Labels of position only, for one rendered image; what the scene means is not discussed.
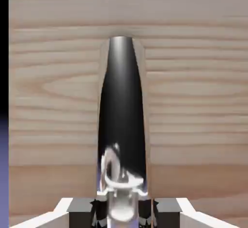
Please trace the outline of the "light wood cabinet door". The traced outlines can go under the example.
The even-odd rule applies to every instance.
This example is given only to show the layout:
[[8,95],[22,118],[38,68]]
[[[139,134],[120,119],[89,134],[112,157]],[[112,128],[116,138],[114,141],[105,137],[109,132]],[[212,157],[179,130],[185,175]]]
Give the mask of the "light wood cabinet door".
[[152,196],[248,228],[248,0],[9,0],[9,224],[94,194],[115,35],[141,58]]

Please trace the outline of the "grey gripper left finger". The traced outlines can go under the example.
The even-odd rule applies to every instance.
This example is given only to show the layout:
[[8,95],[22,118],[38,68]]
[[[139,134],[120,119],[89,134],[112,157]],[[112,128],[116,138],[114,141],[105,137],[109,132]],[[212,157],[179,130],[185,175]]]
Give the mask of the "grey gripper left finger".
[[107,203],[92,198],[62,198],[55,209],[10,228],[107,228]]

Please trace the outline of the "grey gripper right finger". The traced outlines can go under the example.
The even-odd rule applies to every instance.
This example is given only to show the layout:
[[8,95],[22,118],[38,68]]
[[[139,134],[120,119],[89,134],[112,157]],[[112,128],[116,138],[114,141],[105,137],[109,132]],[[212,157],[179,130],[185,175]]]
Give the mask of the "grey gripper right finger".
[[139,228],[239,228],[196,211],[187,198],[139,201]]

